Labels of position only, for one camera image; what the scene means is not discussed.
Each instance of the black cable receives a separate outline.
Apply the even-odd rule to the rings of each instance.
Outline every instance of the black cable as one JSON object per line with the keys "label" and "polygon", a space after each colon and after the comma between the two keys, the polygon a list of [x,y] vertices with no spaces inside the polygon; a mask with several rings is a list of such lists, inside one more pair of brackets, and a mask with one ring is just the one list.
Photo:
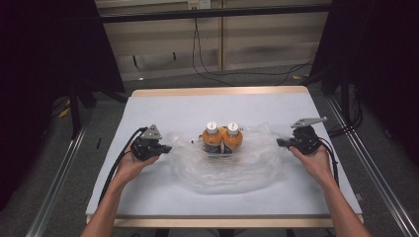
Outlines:
{"label": "black cable", "polygon": [[319,139],[321,144],[326,148],[327,152],[329,152],[330,159],[332,160],[333,178],[339,187],[338,162],[336,161],[335,153],[333,152],[332,146],[327,140],[321,137],[319,137]]}
{"label": "black cable", "polygon": [[355,91],[354,105],[355,105],[353,107],[354,117],[350,121],[348,121],[349,124],[339,129],[335,129],[335,127],[339,126],[339,124],[333,126],[327,131],[329,134],[329,137],[334,137],[334,136],[344,134],[350,130],[358,128],[361,125],[361,123],[363,122],[364,116],[363,116],[363,109],[361,106],[360,96],[357,91]]}
{"label": "black cable", "polygon": [[229,84],[229,83],[224,82],[224,81],[221,81],[221,80],[218,80],[218,79],[215,79],[215,78],[211,78],[211,77],[204,76],[203,74],[201,74],[200,72],[198,72],[198,70],[197,70],[197,68],[196,68],[196,66],[195,66],[195,41],[196,41],[196,39],[197,39],[197,38],[198,38],[198,47],[199,47],[199,53],[200,53],[200,61],[201,61],[201,65],[203,66],[204,71],[205,71],[207,74],[212,75],[212,76],[227,76],[227,75],[266,75],[266,76],[282,76],[282,75],[286,75],[286,78],[285,78],[283,81],[281,81],[280,83],[278,83],[278,84],[276,84],[276,85],[275,85],[275,86],[279,86],[279,85],[283,84],[285,81],[287,81],[287,79],[288,79],[288,77],[289,77],[290,73],[292,73],[292,72],[296,72],[296,71],[298,71],[299,69],[301,69],[301,68],[302,68],[302,67],[304,67],[304,66],[307,66],[307,65],[312,65],[312,63],[310,63],[312,60],[309,60],[309,61],[307,61],[307,62],[305,62],[305,63],[303,63],[303,64],[299,64],[299,65],[295,65],[295,66],[293,66],[293,67],[292,67],[292,68],[290,68],[287,72],[281,72],[281,73],[265,73],[265,72],[224,72],[224,73],[213,73],[213,72],[210,72],[210,71],[208,71],[208,70],[207,70],[206,66],[204,65],[203,56],[202,56],[202,48],[201,48],[200,31],[199,31],[199,29],[198,29],[198,21],[197,21],[197,19],[195,19],[194,49],[193,49],[193,54],[192,54],[192,62],[193,62],[192,64],[193,64],[194,70],[195,70],[195,71],[196,71],[196,72],[197,72],[200,76],[202,76],[202,77],[203,77],[203,78],[205,78],[205,79],[210,79],[210,80],[214,80],[214,81],[217,81],[217,82],[221,82],[221,83],[226,84],[226,85],[228,85],[228,86],[234,86],[234,85]]}
{"label": "black cable", "polygon": [[99,205],[99,203],[101,203],[102,198],[104,197],[104,195],[105,195],[106,191],[108,190],[109,183],[111,182],[112,177],[114,176],[115,171],[117,170],[118,165],[120,164],[121,160],[123,159],[123,157],[124,157],[127,153],[129,153],[129,152],[130,152],[130,151],[127,151],[127,152],[126,152],[126,148],[130,145],[130,143],[131,143],[131,141],[133,140],[133,138],[134,138],[134,137],[136,136],[136,134],[137,134],[137,133],[139,133],[140,131],[145,131],[145,128],[144,128],[144,127],[141,127],[141,128],[139,128],[136,132],[134,132],[134,133],[133,133],[133,135],[131,136],[131,138],[129,139],[129,141],[126,143],[126,146],[125,146],[125,147],[124,147],[124,149],[121,151],[120,155],[118,156],[117,160],[115,161],[114,165],[112,166],[111,171],[109,172],[108,178],[107,178],[107,180],[106,180],[106,182],[105,182],[104,188],[102,189],[101,196],[99,197],[99,202],[98,202],[98,205]]}
{"label": "black cable", "polygon": [[212,81],[217,81],[217,82],[220,82],[220,83],[225,84],[225,85],[227,85],[227,86],[234,87],[234,85],[232,85],[232,84],[230,84],[230,83],[228,83],[228,82],[224,82],[224,81],[221,81],[221,80],[218,80],[218,79],[215,79],[215,78],[211,78],[211,77],[204,76],[203,74],[201,74],[201,73],[197,70],[197,68],[196,68],[196,66],[195,66],[195,41],[196,41],[197,35],[198,35],[198,43],[199,43],[200,56],[201,56],[200,33],[198,32],[197,19],[195,19],[194,47],[193,47],[193,50],[192,50],[192,66],[194,67],[194,70],[197,72],[197,74],[198,74],[198,75],[200,75],[200,76],[201,76],[202,78],[204,78],[204,79],[208,79],[208,80],[212,80]]}

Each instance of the table edge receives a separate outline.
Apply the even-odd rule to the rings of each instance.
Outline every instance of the table edge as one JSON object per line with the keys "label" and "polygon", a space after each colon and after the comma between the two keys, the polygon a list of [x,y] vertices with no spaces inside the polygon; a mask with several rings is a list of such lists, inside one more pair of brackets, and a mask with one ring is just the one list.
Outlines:
{"label": "table edge", "polygon": [[156,96],[202,96],[202,95],[249,95],[308,93],[304,86],[270,86],[270,87],[213,87],[213,88],[176,88],[135,90],[132,97]]}
{"label": "table edge", "polygon": [[[361,214],[358,218],[364,223]],[[116,218],[116,227],[143,228],[333,228],[330,217],[261,217],[261,218]]]}

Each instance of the metal rod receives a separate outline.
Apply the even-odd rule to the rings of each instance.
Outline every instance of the metal rod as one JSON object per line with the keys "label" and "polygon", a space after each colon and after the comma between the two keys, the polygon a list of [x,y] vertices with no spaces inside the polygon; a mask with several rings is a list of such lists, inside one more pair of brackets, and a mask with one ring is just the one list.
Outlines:
{"label": "metal rod", "polygon": [[70,170],[71,164],[76,156],[76,153],[80,147],[80,144],[83,140],[86,127],[90,123],[90,120],[93,115],[94,109],[88,110],[88,115],[86,117],[83,126],[78,132],[75,139],[73,139],[68,147],[68,150],[62,160],[61,166],[56,173],[56,176],[49,188],[49,191],[46,197],[43,199],[42,206],[37,212],[37,216],[32,222],[26,237],[41,237],[46,228],[46,224],[49,221],[50,216],[52,215],[53,209],[58,201],[58,195],[64,186],[65,179]]}
{"label": "metal rod", "polygon": [[101,15],[102,23],[121,23],[121,22],[144,22],[157,20],[175,19],[194,19],[194,18],[213,18],[213,17],[235,17],[253,15],[274,15],[274,14],[295,14],[295,13],[315,13],[329,12],[333,9],[347,9],[355,7],[355,4],[345,4],[335,6],[332,4],[312,4],[312,5],[293,5],[281,7],[263,8],[224,8],[224,9],[204,9],[196,11],[174,11],[159,13],[140,13],[140,14],[109,14]]}

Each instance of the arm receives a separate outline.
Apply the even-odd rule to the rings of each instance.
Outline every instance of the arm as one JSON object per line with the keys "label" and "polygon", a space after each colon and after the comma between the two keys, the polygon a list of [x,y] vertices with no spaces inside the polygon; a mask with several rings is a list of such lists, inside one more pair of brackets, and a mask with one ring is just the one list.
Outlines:
{"label": "arm", "polygon": [[346,202],[345,197],[336,185],[330,170],[329,155],[326,148],[320,146],[317,151],[310,156],[302,155],[299,150],[294,147],[291,147],[290,151],[301,161],[308,174],[310,174],[321,186],[332,217],[333,225],[335,226],[336,235],[339,237],[371,236],[370,232]]}
{"label": "arm", "polygon": [[114,178],[108,186],[107,192],[93,214],[92,219],[81,234],[82,237],[112,236],[115,216],[124,187],[129,181],[133,180],[142,169],[153,164],[157,159],[158,156],[154,156],[146,161],[139,161],[135,159],[130,152],[123,157]]}

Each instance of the white paper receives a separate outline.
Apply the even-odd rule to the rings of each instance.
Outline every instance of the white paper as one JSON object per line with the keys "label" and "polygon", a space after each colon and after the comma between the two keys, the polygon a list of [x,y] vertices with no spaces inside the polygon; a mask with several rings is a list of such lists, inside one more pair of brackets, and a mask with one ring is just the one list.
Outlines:
{"label": "white paper", "polygon": [[[267,122],[273,132],[293,133],[298,119],[319,118],[308,93],[269,95],[215,95],[129,98],[123,119],[99,174],[86,214],[94,213],[109,171],[127,140],[140,127],[156,124],[167,144],[170,132],[197,138],[213,120],[220,125]],[[330,142],[322,123],[315,124],[318,136]],[[318,184],[290,152],[285,152],[279,178],[265,189],[238,195],[202,195],[181,181],[170,169],[169,154],[145,168],[124,189],[119,215],[134,216],[236,216],[236,215],[322,215],[329,211]],[[342,193],[356,213],[362,213],[348,179],[338,164]]]}

